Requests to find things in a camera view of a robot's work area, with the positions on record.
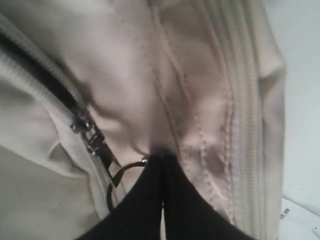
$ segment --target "zipper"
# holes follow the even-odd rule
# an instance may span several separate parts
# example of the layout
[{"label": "zipper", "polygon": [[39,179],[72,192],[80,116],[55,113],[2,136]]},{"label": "zipper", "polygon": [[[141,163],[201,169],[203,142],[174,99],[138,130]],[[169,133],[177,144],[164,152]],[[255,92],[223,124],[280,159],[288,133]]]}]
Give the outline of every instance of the zipper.
[{"label": "zipper", "polygon": [[3,74],[12,76],[12,83],[24,88],[58,115],[74,133],[80,134],[87,151],[102,162],[112,181],[110,166],[120,165],[105,143],[101,130],[84,107],[81,95],[31,41],[15,30],[3,16],[0,16],[0,21],[0,60]]},{"label": "zipper", "polygon": [[240,185],[241,223],[243,231],[255,239],[264,240],[264,185],[258,171],[262,164],[259,154],[261,125],[259,122],[259,87],[247,20],[240,1],[220,1],[231,38],[238,72],[240,120]]}]

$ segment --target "white zipper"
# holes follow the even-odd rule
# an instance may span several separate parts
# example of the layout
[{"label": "white zipper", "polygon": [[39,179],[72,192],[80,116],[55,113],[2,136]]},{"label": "white zipper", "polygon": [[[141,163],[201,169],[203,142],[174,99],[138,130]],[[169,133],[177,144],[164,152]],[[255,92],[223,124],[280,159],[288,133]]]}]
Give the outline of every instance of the white zipper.
[{"label": "white zipper", "polygon": [[253,47],[240,1],[220,1],[226,18],[227,29],[233,46],[238,78],[240,106],[240,179],[243,230],[255,239],[264,240],[265,216],[264,185],[258,176],[262,158],[260,155],[259,86]]},{"label": "white zipper", "polygon": [[[112,153],[104,143],[104,137],[95,121],[85,109],[85,104],[80,93],[70,79],[68,79],[40,49],[38,49],[2,15],[0,15],[0,33],[37,61],[39,65],[48,71],[69,91],[76,101],[76,109],[71,111],[54,94],[52,94],[50,90],[43,86],[41,82],[35,79],[26,69],[15,62],[6,54],[4,49],[0,47],[0,75],[4,77],[4,79],[10,80],[17,88],[26,91],[44,105],[55,124],[60,125],[59,127],[56,126],[57,129],[63,129],[64,132],[68,131],[66,128],[70,130],[68,134],[72,136],[64,137],[64,139],[69,139],[69,141],[72,141],[73,143],[77,142],[79,144],[77,146],[69,144],[72,149],[65,150],[67,152],[72,152],[71,155],[77,156],[77,159],[73,160],[77,162],[77,164],[80,163],[81,166],[85,166],[87,168],[86,171],[89,175],[91,174],[89,178],[93,180],[94,184],[90,184],[90,186],[91,188],[95,188],[91,189],[94,198],[93,201],[99,218],[103,219],[108,213],[106,189],[112,181],[108,168],[106,168],[106,170],[104,169],[102,156],[97,154],[97,152],[103,148],[102,150],[104,153]],[[117,195],[120,193],[120,197],[122,198],[123,190],[121,187],[118,187],[117,191],[114,191],[114,193],[113,201],[118,202]]]}]

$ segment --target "key ring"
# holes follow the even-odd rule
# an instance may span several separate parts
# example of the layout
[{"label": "key ring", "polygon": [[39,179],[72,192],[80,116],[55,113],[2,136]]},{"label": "key ring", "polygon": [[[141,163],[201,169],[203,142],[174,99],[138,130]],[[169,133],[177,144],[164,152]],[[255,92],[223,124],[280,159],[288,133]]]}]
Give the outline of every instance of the key ring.
[{"label": "key ring", "polygon": [[145,167],[147,162],[148,162],[148,158],[144,157],[141,161],[135,161],[135,162],[123,165],[115,172],[114,176],[112,177],[112,181],[111,183],[109,183],[106,190],[106,205],[110,212],[112,212],[115,209],[114,203],[112,201],[112,191],[114,188],[118,187],[122,177],[124,176],[125,171],[135,167]]}]

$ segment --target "bag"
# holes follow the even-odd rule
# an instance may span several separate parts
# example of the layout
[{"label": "bag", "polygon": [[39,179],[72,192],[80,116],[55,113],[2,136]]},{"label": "bag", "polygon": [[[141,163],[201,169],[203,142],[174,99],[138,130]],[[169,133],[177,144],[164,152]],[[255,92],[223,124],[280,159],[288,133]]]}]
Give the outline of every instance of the bag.
[{"label": "bag", "polygon": [[[120,165],[171,153],[224,219],[277,238],[285,65],[260,0],[0,12],[1,239],[78,238],[109,214]],[[139,174],[113,189],[115,211]]]}]

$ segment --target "zipper pull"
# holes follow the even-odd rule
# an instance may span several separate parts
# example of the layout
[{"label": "zipper pull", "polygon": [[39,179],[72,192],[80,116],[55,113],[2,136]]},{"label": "zipper pull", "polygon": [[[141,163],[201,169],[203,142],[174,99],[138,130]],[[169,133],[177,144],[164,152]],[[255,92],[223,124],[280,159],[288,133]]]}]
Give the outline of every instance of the zipper pull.
[{"label": "zipper pull", "polygon": [[114,178],[110,173],[110,166],[114,163],[118,168],[120,168],[121,165],[106,144],[103,133],[98,128],[88,110],[76,110],[73,111],[73,113],[76,116],[74,123],[71,125],[73,132],[81,134],[87,151],[101,160],[114,185]]}]

